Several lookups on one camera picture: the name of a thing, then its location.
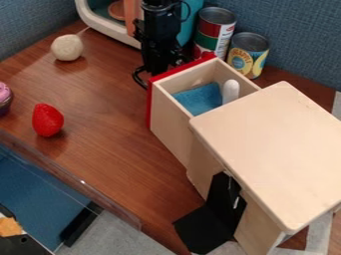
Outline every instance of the blue mat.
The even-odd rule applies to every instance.
[[[60,233],[90,199],[0,145],[0,203],[24,229],[54,251]]]
[[[222,97],[218,83],[172,94],[193,116],[198,116],[222,105]]]

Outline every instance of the soup can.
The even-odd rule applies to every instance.
[[[269,42],[261,35],[241,32],[231,41],[227,64],[248,79],[256,79],[263,70],[269,53]]]
[[[206,7],[199,11],[198,16],[194,57],[199,59],[203,52],[214,52],[224,60],[236,23],[235,15],[223,8]]]

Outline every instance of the black object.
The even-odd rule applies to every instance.
[[[181,5],[187,9],[187,17],[181,19]],[[182,0],[145,0],[142,4],[145,20],[136,19],[135,38],[141,42],[144,65],[133,72],[134,80],[146,89],[148,86],[140,78],[140,73],[147,71],[153,76],[165,72],[169,65],[188,62],[181,53],[176,39],[184,22],[190,15],[189,5]]]
[[[71,247],[102,211],[102,207],[90,202],[60,234],[64,245]]]
[[[0,212],[8,218],[16,219],[15,215],[0,203]],[[1,255],[51,255],[40,243],[28,234],[9,237],[0,236]]]
[[[190,252],[206,254],[233,238],[246,207],[240,186],[230,176],[216,174],[206,204],[173,225]]]

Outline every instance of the can label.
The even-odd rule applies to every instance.
[[[219,58],[225,59],[228,44],[234,31],[235,23],[214,25],[201,22],[195,35],[194,57],[197,59],[205,51],[214,52]]]
[[[263,70],[269,51],[248,52],[233,45],[228,53],[227,64],[249,79],[257,78]]]

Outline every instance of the gray wall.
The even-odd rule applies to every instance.
[[[0,0],[0,61],[77,17],[74,0]]]
[[[267,64],[341,91],[340,0],[209,0],[269,38]]]

